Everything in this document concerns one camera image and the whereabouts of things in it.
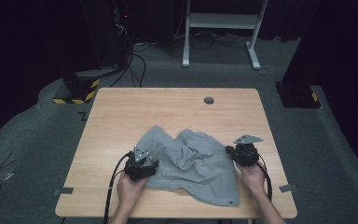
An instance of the wire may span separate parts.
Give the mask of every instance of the wire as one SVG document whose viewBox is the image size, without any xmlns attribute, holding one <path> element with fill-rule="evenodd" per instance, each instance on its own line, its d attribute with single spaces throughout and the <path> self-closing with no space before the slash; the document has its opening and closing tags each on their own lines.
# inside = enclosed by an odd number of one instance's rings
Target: wire
<svg viewBox="0 0 358 224">
<path fill-rule="evenodd" d="M 189 44 L 190 47 L 194 48 L 194 49 L 208 49 L 210 48 L 213 43 L 214 43 L 214 38 L 211 34 L 205 34 L 205 35 L 195 35 L 195 37 L 199 40 L 199 41 L 208 41 L 210 42 L 210 44 L 204 48 L 199 48 L 199 47 L 195 47 L 194 45 Z"/>
<path fill-rule="evenodd" d="M 65 220 L 66 220 L 66 217 L 63 217 L 60 224 L 63 224 L 65 222 Z"/>
<path fill-rule="evenodd" d="M 138 44 L 135 44 L 135 46 L 141 46 L 141 45 L 145 45 L 145 44 L 147 44 L 147 47 L 145 49 L 138 49 L 138 50 L 135 50 L 134 52 L 142 52 L 142 51 L 145 51 L 147 49 L 150 49 L 150 47 L 152 46 L 151 42 L 138 43 Z"/>
<path fill-rule="evenodd" d="M 106 206 L 105 206 L 105 211 L 104 211 L 104 216 L 103 216 L 103 224 L 107 224 L 107 219 L 109 216 L 109 206 L 110 206 L 110 199 L 112 197 L 112 187 L 113 187 L 113 183 L 115 181 L 116 178 L 116 171 L 118 166 L 121 164 L 121 162 L 126 158 L 129 157 L 130 153 L 125 154 L 123 157 L 121 157 L 121 159 L 118 161 L 116 167 L 115 167 L 115 171 L 112 173 L 112 177 L 110 178 L 110 183 L 109 183 L 109 189 L 107 191 L 107 196 L 106 196 Z"/>
<path fill-rule="evenodd" d="M 173 35 L 173 38 L 175 38 L 177 36 L 177 34 L 179 33 L 179 30 L 180 30 L 180 27 L 182 26 L 184 11 L 185 11 L 185 0 L 182 1 L 182 13 L 180 16 L 179 26 L 178 26 L 178 29 L 176 30 L 176 33 Z"/>
<path fill-rule="evenodd" d="M 215 39 L 215 43 L 218 44 L 237 44 L 237 43 L 241 43 L 241 42 L 246 42 L 246 40 L 248 40 L 250 38 L 250 36 L 241 36 L 241 35 L 234 35 L 234 36 L 230 36 L 233 37 L 232 40 L 219 40 L 219 39 Z"/>
<path fill-rule="evenodd" d="M 116 24 L 116 27 L 117 27 L 117 28 L 120 28 L 120 34 L 119 34 L 119 36 L 122 36 L 122 35 L 127 36 L 127 35 L 128 35 L 127 29 L 124 28 L 122 25 Z"/>
<path fill-rule="evenodd" d="M 132 54 L 131 54 L 131 57 L 130 57 L 130 61 L 127 63 L 127 66 L 126 68 L 124 69 L 124 71 L 121 73 L 120 77 L 114 82 L 112 83 L 109 87 L 113 87 L 116 83 L 118 83 L 121 78 L 124 76 L 124 74 L 127 72 L 127 70 L 130 68 L 130 64 L 132 62 Z"/>
<path fill-rule="evenodd" d="M 120 170 L 119 172 L 117 172 L 117 174 L 115 175 L 115 178 L 116 176 L 118 176 L 121 172 L 123 172 L 124 170 Z"/>
<path fill-rule="evenodd" d="M 143 82 L 144 82 L 144 77 L 145 77 L 146 63 L 145 63 L 145 60 L 141 56 L 139 56 L 137 54 L 132 54 L 132 55 L 141 59 L 142 62 L 144 63 L 144 71 L 142 72 L 141 81 L 139 82 L 139 87 L 142 87 Z"/>
<path fill-rule="evenodd" d="M 135 73 L 132 71 L 131 68 L 130 71 L 131 71 L 131 80 L 132 80 L 133 87 L 136 87 L 135 81 L 133 80 L 134 78 L 138 81 L 139 85 L 141 85 L 141 81 L 139 81 L 138 77 L 135 75 Z"/>
<path fill-rule="evenodd" d="M 267 180 L 267 188 L 268 188 L 268 192 L 267 192 L 267 196 L 268 196 L 268 198 L 269 198 L 269 200 L 270 201 L 272 201 L 272 185 L 271 185 L 271 178 L 269 178 L 269 173 L 267 173 L 267 165 L 266 165 L 266 163 L 264 162 L 264 159 L 263 159 L 263 157 L 261 157 L 260 155 L 258 155 L 260 158 L 261 158 L 261 160 L 263 161 L 263 163 L 264 163 L 264 166 L 266 167 L 266 168 L 264 168 L 260 163 L 256 163 L 256 165 L 258 166 L 258 167 L 260 167 L 260 169 L 263 171 L 263 173 L 264 173 L 264 176 L 266 177 L 266 180 Z"/>
</svg>

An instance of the white metal frame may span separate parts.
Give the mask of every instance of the white metal frame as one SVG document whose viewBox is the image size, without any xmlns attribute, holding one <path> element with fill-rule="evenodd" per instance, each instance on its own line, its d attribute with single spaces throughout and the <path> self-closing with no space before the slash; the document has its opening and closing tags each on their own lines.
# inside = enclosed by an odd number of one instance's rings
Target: white metal frame
<svg viewBox="0 0 358 224">
<path fill-rule="evenodd" d="M 187 0 L 186 8 L 186 33 L 183 50 L 183 67 L 190 66 L 190 27 L 203 27 L 254 30 L 251 42 L 246 42 L 246 49 L 249 52 L 254 70 L 260 69 L 260 63 L 255 55 L 255 41 L 257 40 L 257 35 L 269 0 L 263 0 L 260 11 L 257 15 L 190 13 L 190 1 L 191 0 Z"/>
</svg>

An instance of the gray cloth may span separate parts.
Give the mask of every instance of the gray cloth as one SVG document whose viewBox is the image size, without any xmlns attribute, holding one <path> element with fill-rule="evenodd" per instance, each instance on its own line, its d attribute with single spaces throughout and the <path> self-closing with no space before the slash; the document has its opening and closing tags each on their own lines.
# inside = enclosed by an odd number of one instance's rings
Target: gray cloth
<svg viewBox="0 0 358 224">
<path fill-rule="evenodd" d="M 240 203 L 233 161 L 225 146 L 210 135 L 184 130 L 172 139 L 154 126 L 137 147 L 148 152 L 145 166 L 158 161 L 149 188 L 185 189 L 199 201 L 220 206 Z"/>
</svg>

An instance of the wooden table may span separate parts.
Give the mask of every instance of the wooden table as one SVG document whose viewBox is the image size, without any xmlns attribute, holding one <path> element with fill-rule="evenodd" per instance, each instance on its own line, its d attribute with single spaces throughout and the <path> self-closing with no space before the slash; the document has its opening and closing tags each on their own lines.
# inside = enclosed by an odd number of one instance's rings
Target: wooden table
<svg viewBox="0 0 358 224">
<path fill-rule="evenodd" d="M 205 104 L 205 97 L 213 97 L 214 103 Z M 109 181 L 118 160 L 154 125 L 173 138 L 184 129 L 207 133 L 225 146 L 235 146 L 233 141 L 243 134 L 262 137 L 264 141 L 255 143 L 255 147 L 268 167 L 272 201 L 283 217 L 296 216 L 292 193 L 279 189 L 288 183 L 258 92 L 191 88 L 99 89 L 63 186 L 73 188 L 73 192 L 61 194 L 56 214 L 103 217 Z M 131 217 L 259 217 L 249 191 L 237 182 L 241 196 L 238 207 L 200 203 L 181 189 L 145 189 Z M 116 183 L 110 216 L 117 208 Z"/>
</svg>

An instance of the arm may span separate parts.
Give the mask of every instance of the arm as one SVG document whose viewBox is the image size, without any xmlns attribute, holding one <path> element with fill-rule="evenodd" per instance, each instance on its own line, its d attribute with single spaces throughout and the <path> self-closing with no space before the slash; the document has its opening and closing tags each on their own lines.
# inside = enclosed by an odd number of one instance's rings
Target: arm
<svg viewBox="0 0 358 224">
<path fill-rule="evenodd" d="M 285 223 L 281 214 L 279 214 L 275 206 L 267 197 L 267 193 L 264 191 L 265 177 L 260 167 L 257 165 L 251 167 L 241 167 L 238 164 L 237 167 L 241 171 L 243 183 L 251 191 L 251 194 L 255 199 L 255 203 L 258 207 L 263 223 Z"/>
<path fill-rule="evenodd" d="M 118 207 L 110 220 L 110 224 L 125 224 L 129 218 L 130 212 L 142 194 L 142 189 L 147 183 L 148 178 L 139 180 L 135 183 L 130 180 L 124 172 L 120 174 L 117 183 Z"/>
</svg>

